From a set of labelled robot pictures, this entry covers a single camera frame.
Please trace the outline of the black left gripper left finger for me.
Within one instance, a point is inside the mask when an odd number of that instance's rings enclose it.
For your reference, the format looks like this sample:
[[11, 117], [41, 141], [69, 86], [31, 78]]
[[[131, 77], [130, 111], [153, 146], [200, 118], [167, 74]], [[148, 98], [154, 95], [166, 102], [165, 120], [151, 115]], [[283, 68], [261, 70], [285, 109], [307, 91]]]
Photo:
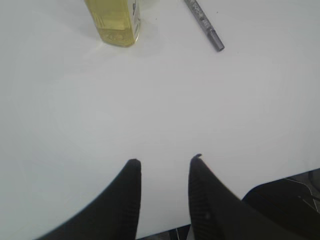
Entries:
[[134, 240], [142, 192], [142, 166], [127, 161], [110, 185], [83, 210], [41, 240]]

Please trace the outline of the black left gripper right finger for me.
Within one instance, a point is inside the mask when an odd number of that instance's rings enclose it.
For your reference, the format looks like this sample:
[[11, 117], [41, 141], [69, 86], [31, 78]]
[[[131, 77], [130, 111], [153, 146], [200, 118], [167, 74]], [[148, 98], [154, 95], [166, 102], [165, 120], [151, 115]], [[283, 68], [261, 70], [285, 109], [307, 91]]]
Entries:
[[195, 155], [189, 165], [188, 205], [196, 240], [298, 240], [235, 196]]

